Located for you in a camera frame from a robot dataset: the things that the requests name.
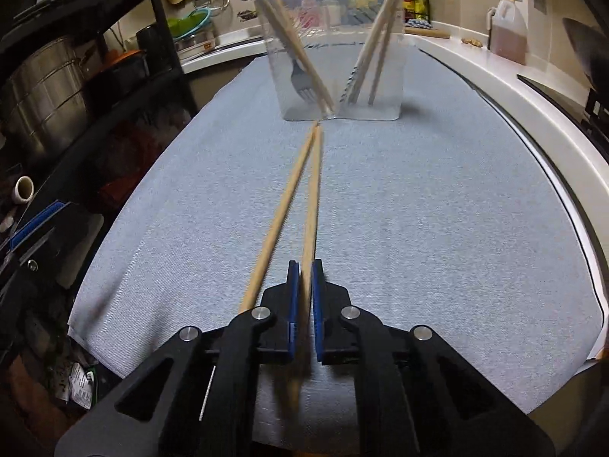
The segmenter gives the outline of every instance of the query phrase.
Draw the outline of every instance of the chopstick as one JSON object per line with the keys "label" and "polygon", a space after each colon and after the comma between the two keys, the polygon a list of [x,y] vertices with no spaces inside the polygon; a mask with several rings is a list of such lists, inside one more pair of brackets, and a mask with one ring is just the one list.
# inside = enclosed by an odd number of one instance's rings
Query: chopstick
{"label": "chopstick", "polygon": [[316,129],[313,153],[311,157],[311,174],[309,176],[309,200],[306,222],[304,224],[304,246],[301,259],[302,290],[299,294],[298,322],[296,325],[296,353],[293,360],[292,376],[288,383],[288,397],[293,411],[298,408],[300,388],[302,387],[305,362],[308,358],[306,342],[309,339],[309,316],[311,313],[311,269],[315,260],[317,243],[317,215],[319,211],[319,183],[322,171],[322,140],[324,131]]}
{"label": "chopstick", "polygon": [[260,292],[260,287],[263,284],[264,275],[266,274],[266,270],[269,267],[270,258],[273,254],[273,249],[275,248],[275,244],[277,243],[277,239],[279,237],[279,231],[281,230],[281,227],[285,220],[285,215],[287,214],[287,211],[290,207],[290,202],[292,201],[294,191],[296,190],[296,186],[298,185],[298,180],[300,180],[300,175],[302,174],[306,160],[309,157],[309,151],[311,150],[311,144],[313,142],[313,139],[316,137],[318,125],[319,123],[317,121],[313,123],[311,131],[309,132],[306,141],[300,149],[298,159],[292,167],[292,173],[290,174],[290,178],[287,181],[287,186],[285,186],[285,190],[281,195],[281,199],[279,200],[279,206],[275,211],[275,217],[273,218],[273,222],[271,223],[269,232],[267,233],[263,248],[260,251],[260,254],[258,254],[258,260],[250,276],[250,281],[247,285],[247,289],[243,294],[243,299],[241,300],[241,305],[239,306],[239,313],[243,313],[244,311],[250,310],[256,305],[256,301],[258,300],[258,292]]}
{"label": "chopstick", "polygon": [[368,38],[364,42],[362,50],[357,56],[357,61],[353,67],[353,70],[351,71],[351,74],[349,74],[349,79],[347,80],[343,94],[340,97],[340,103],[344,103],[346,100],[348,100],[349,103],[355,103],[357,101],[357,97],[359,96],[363,81],[366,78],[366,73],[368,72],[370,62],[372,61],[372,56],[378,43],[381,31],[391,18],[397,2],[398,0],[383,1],[383,5],[372,23],[370,34],[368,34]]}
{"label": "chopstick", "polygon": [[260,0],[260,5],[269,24],[277,34],[281,44],[287,49],[290,48],[293,54],[301,62],[304,71],[311,77],[313,89],[315,90],[317,102],[322,114],[334,113],[334,101],[330,96],[328,88],[319,77],[313,63],[307,56],[302,42],[292,25],[292,19],[288,15],[281,0],[273,0],[273,5],[267,0]]}
{"label": "chopstick", "polygon": [[376,64],[375,78],[372,81],[372,87],[370,89],[370,96],[368,97],[368,104],[373,105],[376,99],[376,90],[379,87],[381,80],[381,74],[383,72],[383,65],[385,65],[385,57],[387,56],[387,49],[389,48],[389,41],[391,40],[391,29],[393,22],[390,18],[387,20],[387,26],[385,27],[385,33],[383,34],[383,41],[381,42],[381,51],[379,52],[379,61]]}

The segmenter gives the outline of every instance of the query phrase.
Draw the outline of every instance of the fork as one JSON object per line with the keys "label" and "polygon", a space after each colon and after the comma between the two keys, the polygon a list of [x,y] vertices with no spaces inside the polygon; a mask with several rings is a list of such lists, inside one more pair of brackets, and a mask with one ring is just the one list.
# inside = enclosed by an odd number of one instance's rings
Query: fork
{"label": "fork", "polygon": [[300,68],[295,58],[292,58],[292,75],[290,80],[296,93],[306,103],[317,103],[317,95],[313,91],[313,79]]}

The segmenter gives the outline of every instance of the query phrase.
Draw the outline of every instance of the cloth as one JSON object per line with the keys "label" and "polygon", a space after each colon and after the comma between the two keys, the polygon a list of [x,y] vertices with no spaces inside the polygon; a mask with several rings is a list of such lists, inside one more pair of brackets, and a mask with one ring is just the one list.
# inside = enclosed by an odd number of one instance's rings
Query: cloth
{"label": "cloth", "polygon": [[410,19],[404,25],[406,27],[418,27],[419,29],[432,29],[432,25],[424,19]]}
{"label": "cloth", "polygon": [[[555,189],[512,128],[457,74],[407,52],[397,121],[324,121],[316,256],[386,325],[430,325],[531,411],[584,363],[602,313]],[[236,314],[311,123],[280,118],[255,59],[157,160],[102,243],[70,334],[126,376],[185,325]],[[308,170],[264,287],[300,260]],[[261,369],[254,440],[356,453],[349,367],[317,363],[287,420]]]}

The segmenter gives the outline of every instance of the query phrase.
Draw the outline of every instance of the plastic jug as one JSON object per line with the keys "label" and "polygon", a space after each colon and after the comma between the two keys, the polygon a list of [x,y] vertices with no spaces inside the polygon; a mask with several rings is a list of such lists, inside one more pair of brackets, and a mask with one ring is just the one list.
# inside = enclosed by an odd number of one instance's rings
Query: plastic jug
{"label": "plastic jug", "polygon": [[525,65],[527,25],[514,0],[501,0],[493,16],[491,52]]}

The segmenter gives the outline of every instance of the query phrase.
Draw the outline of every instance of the black shelf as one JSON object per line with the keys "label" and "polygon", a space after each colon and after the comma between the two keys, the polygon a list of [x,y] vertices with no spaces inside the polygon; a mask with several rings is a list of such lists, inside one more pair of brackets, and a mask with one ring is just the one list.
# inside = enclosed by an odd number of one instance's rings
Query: black shelf
{"label": "black shelf", "polygon": [[182,74],[180,69],[171,69],[152,77],[144,86],[135,93],[118,103],[110,112],[94,121],[74,143],[63,153],[62,157],[51,169],[50,174],[37,190],[34,199],[28,204],[23,213],[17,229],[20,229],[34,216],[44,210],[49,204],[57,199],[66,180],[75,169],[93,153],[100,143],[106,138],[110,131],[124,118],[129,117],[139,108],[145,106],[148,101],[160,93],[169,83],[176,80]]}
{"label": "black shelf", "polygon": [[56,0],[28,16],[0,41],[0,84],[30,54],[60,36],[95,39],[144,0]]}

